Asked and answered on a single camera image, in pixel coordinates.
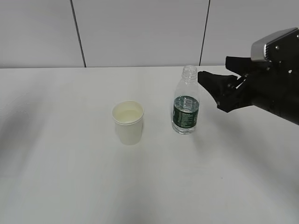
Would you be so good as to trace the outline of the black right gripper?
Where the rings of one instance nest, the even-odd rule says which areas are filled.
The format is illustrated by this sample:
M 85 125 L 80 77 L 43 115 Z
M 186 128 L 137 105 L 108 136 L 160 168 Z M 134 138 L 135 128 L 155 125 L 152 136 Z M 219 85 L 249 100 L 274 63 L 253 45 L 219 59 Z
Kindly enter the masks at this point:
M 225 60 L 227 70 L 243 75 L 217 75 L 207 71 L 198 72 L 198 83 L 208 91 L 217 103 L 217 108 L 224 112 L 251 105 L 249 87 L 257 80 L 258 70 L 269 67 L 268 62 L 252 61 L 250 57 L 227 56 Z

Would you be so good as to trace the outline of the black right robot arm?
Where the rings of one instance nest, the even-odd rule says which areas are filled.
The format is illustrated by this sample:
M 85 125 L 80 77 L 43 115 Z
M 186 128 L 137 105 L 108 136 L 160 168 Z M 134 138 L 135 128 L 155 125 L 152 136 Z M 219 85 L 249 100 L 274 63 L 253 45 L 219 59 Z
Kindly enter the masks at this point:
M 224 112 L 256 106 L 294 124 L 299 123 L 299 58 L 254 62 L 226 57 L 232 75 L 198 72 L 198 83 Z

